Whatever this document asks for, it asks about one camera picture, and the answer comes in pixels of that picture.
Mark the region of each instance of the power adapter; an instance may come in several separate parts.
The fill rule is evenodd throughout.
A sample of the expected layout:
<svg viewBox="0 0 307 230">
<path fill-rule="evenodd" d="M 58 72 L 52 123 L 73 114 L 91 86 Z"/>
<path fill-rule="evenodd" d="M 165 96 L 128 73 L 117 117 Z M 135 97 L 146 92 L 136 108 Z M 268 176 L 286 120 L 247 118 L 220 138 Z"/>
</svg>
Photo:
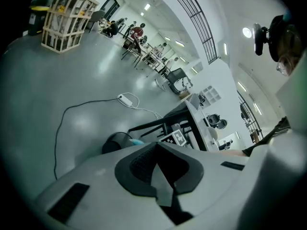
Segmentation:
<svg viewBox="0 0 307 230">
<path fill-rule="evenodd" d="M 119 94 L 117 96 L 118 100 L 123 103 L 124 105 L 126 106 L 132 106 L 132 102 L 127 98 L 125 97 L 123 94 Z"/>
</svg>

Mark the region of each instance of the ceiling light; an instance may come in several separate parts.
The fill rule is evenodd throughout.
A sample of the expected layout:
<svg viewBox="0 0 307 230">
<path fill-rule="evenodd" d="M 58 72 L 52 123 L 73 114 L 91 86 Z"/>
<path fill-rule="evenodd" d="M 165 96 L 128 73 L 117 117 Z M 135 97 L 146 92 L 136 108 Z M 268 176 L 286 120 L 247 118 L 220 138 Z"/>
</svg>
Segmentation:
<svg viewBox="0 0 307 230">
<path fill-rule="evenodd" d="M 251 31 L 250 31 L 250 29 L 248 29 L 247 27 L 244 27 L 242 31 L 243 31 L 243 34 L 244 34 L 245 37 L 251 38 Z"/>
<path fill-rule="evenodd" d="M 176 44 L 178 44 L 178 45 L 184 47 L 184 44 L 182 44 L 182 43 L 180 43 L 180 42 L 177 42 L 177 41 L 176 41 Z"/>
<path fill-rule="evenodd" d="M 238 82 L 238 84 L 241 86 L 241 88 L 246 92 L 246 88 L 244 88 L 244 86 L 240 83 L 240 82 Z"/>
<path fill-rule="evenodd" d="M 193 67 L 191 68 L 196 74 L 198 73 Z"/>
<path fill-rule="evenodd" d="M 146 6 L 145 6 L 145 10 L 148 10 L 150 8 L 150 5 L 149 4 L 147 4 Z"/>
<path fill-rule="evenodd" d="M 256 104 L 256 103 L 254 103 L 254 107 L 255 107 L 256 111 L 258 111 L 258 112 L 259 112 L 259 114 L 260 114 L 260 115 L 262 115 L 262 113 L 261 113 L 261 111 L 260 111 L 260 109 L 259 109 L 259 107 L 257 106 L 257 104 Z"/>
<path fill-rule="evenodd" d="M 224 53 L 227 55 L 227 44 L 224 43 Z"/>
</svg>

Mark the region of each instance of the white cable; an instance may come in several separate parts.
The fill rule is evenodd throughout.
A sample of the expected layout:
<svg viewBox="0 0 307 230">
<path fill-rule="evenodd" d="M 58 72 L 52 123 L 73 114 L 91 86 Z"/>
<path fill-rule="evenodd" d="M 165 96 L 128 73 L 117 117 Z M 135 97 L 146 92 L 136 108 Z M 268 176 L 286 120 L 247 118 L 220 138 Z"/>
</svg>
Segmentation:
<svg viewBox="0 0 307 230">
<path fill-rule="evenodd" d="M 156 119 L 159 119 L 158 116 L 160 116 L 161 118 L 163 118 L 163 117 L 162 117 L 160 114 L 158 114 L 157 112 L 153 112 L 153 111 L 150 111 L 150 110 L 147 110 L 147 109 L 144 109 L 144 108 L 138 108 L 138 107 L 139 107 L 139 104 L 140 104 L 139 98 L 138 98 L 137 96 L 135 96 L 134 94 L 131 94 L 131 93 L 129 93 L 129 92 L 123 93 L 122 95 L 125 95 L 125 94 L 130 94 L 130 95 L 134 96 L 134 97 L 138 100 L 138 103 L 137 103 L 136 106 L 128 106 L 128 105 L 124 104 L 123 102 L 119 101 L 119 102 L 122 103 L 124 106 L 129 107 L 129 108 L 132 108 L 132 109 L 136 109 L 136 110 L 144 110 L 144 111 L 153 113 Z"/>
</svg>

